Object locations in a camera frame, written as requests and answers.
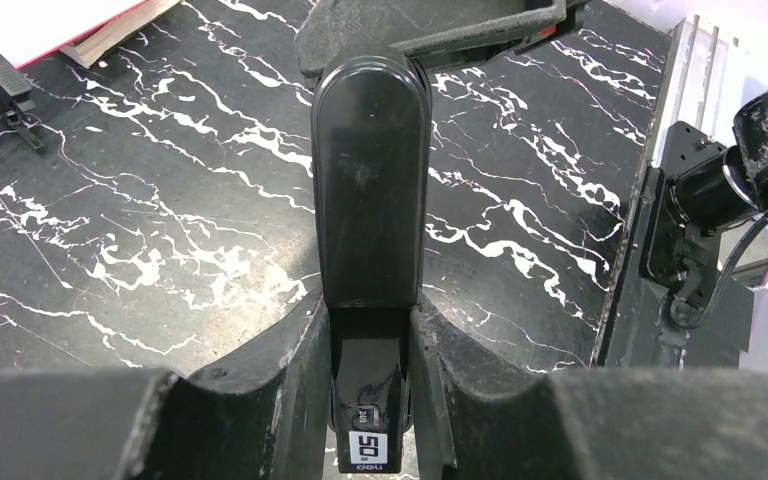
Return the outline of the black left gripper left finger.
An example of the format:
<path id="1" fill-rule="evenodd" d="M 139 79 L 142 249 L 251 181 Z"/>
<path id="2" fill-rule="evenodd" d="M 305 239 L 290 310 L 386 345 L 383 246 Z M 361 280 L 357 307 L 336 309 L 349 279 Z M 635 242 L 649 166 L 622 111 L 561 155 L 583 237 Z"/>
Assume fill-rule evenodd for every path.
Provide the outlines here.
<path id="1" fill-rule="evenodd" d="M 328 344 L 305 301 L 190 377 L 0 369 L 0 479 L 318 479 Z"/>

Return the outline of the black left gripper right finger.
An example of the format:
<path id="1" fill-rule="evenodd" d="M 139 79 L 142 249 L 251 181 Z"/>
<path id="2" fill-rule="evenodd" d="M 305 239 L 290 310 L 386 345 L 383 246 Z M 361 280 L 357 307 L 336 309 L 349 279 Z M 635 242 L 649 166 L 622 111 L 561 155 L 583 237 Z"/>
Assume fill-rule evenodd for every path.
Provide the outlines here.
<path id="1" fill-rule="evenodd" d="M 530 374 L 411 312 L 424 479 L 768 479 L 768 374 L 596 368 Z"/>

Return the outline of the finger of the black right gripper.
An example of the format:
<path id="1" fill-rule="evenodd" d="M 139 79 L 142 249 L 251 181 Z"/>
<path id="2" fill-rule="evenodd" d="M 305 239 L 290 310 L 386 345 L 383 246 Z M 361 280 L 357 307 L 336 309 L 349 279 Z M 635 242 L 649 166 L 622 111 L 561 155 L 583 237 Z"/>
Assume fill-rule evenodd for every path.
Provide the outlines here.
<path id="1" fill-rule="evenodd" d="M 344 53 L 389 46 L 429 72 L 535 49 L 581 28 L 584 1 L 318 1 L 295 38 L 299 69 L 319 77 Z"/>

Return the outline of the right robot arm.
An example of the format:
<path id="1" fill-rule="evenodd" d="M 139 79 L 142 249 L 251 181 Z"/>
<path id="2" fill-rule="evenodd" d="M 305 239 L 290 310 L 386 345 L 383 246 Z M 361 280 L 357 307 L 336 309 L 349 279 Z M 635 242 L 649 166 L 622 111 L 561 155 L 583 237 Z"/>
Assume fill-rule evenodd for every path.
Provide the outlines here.
<path id="1" fill-rule="evenodd" d="M 390 53 L 426 73 L 484 64 L 523 54 L 577 32 L 581 1 L 320 1 L 296 35 L 301 73 L 318 81 L 340 58 Z M 734 261 L 714 264 L 709 240 L 752 220 L 768 223 L 768 91 L 745 104 L 733 120 L 735 143 L 699 160 L 678 144 L 691 131 L 671 127 L 655 170 L 641 273 L 668 291 L 665 313 L 681 329 L 709 319 Z"/>

